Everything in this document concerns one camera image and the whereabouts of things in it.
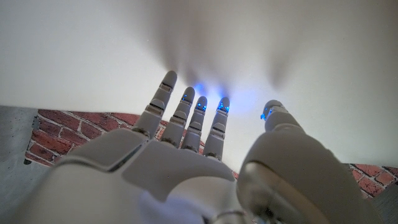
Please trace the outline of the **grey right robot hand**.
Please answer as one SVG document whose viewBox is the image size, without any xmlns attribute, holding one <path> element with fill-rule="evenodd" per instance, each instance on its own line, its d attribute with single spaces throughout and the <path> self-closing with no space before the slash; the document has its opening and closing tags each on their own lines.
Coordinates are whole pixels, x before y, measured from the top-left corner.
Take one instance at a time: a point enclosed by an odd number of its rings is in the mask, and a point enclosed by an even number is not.
<svg viewBox="0 0 398 224">
<path fill-rule="evenodd" d="M 160 139 L 177 81 L 166 73 L 131 129 L 72 150 L 19 205 L 12 223 L 381 223 L 348 168 L 276 100 L 239 175 L 222 161 L 229 99 L 200 146 L 206 98 L 187 88 Z"/>
</svg>

